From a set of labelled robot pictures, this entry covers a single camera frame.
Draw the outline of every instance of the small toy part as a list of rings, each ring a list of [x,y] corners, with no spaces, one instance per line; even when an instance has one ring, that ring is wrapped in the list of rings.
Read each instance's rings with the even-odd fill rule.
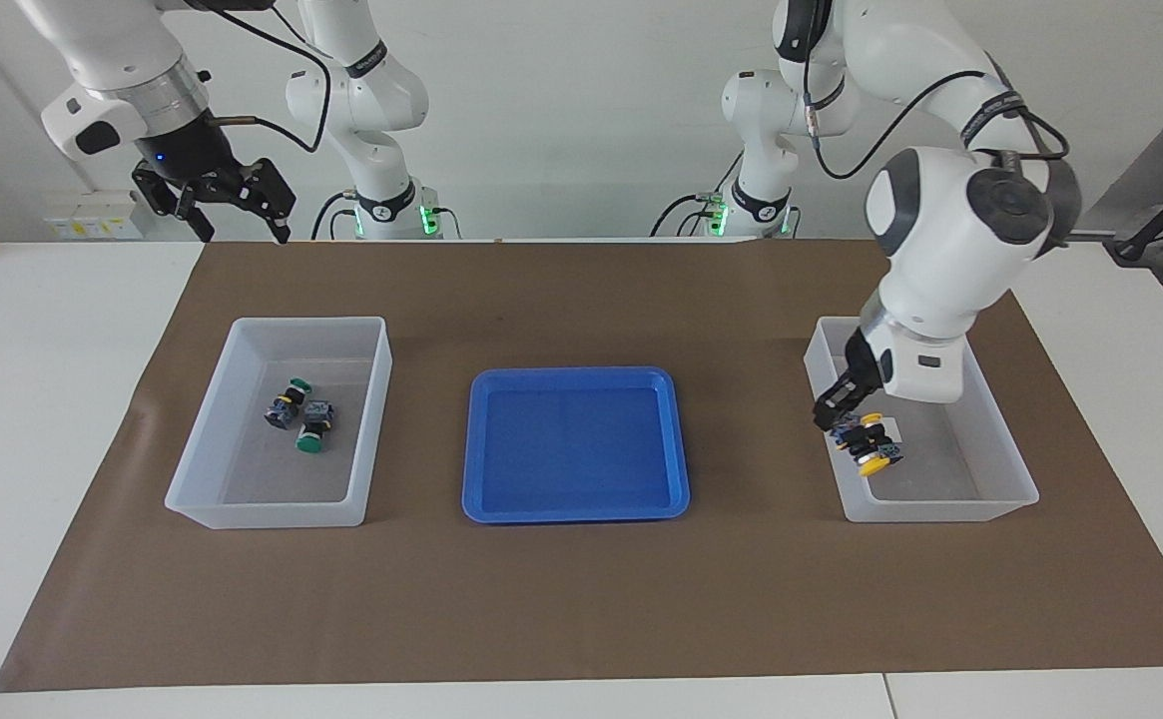
[[[863,418],[850,413],[842,415],[828,433],[840,449],[849,451],[862,477],[873,477],[883,469],[905,460],[900,454],[900,446],[887,436],[883,414],[877,412]]]
[[[307,405],[306,426],[298,435],[298,449],[307,455],[319,455],[324,448],[324,433],[334,428],[334,417],[337,408],[321,399],[313,399]]]
[[[266,422],[271,422],[271,427],[279,429],[292,427],[293,420],[298,419],[299,408],[304,401],[307,401],[307,394],[311,394],[311,391],[312,386],[301,377],[291,378],[288,387],[281,391],[271,403],[271,408],[265,411]]]

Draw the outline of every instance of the yellow cap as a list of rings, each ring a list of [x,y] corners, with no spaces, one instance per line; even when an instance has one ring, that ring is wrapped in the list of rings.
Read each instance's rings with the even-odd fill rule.
[[[883,469],[887,469],[889,464],[892,464],[892,461],[887,460],[886,456],[875,456],[873,460],[861,464],[861,476],[873,477],[873,475],[882,472]]]

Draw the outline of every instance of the blue plastic tray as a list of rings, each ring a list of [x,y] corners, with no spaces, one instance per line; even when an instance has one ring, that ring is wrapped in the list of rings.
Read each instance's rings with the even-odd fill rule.
[[[462,508],[476,522],[670,519],[688,499],[663,370],[490,370],[471,386]]]

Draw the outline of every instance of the translucent plastic bin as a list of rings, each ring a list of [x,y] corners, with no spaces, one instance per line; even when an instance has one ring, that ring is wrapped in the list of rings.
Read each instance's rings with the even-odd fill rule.
[[[230,327],[165,506],[215,528],[363,522],[391,378],[380,318],[242,319]],[[262,418],[301,377],[337,410],[319,455]]]
[[[804,356],[814,396],[847,369],[842,347],[854,332],[856,318],[816,322]],[[986,522],[1039,500],[970,348],[963,358],[963,397],[955,404],[925,405],[878,391],[856,412],[894,420],[905,460],[862,478],[850,455],[825,436],[842,511],[851,522]]]

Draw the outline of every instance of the empty tray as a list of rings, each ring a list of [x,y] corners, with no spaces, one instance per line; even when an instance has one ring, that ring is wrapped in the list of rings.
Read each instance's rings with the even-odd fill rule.
[[[490,370],[473,382],[462,508],[476,522],[670,519],[688,499],[663,370]]]

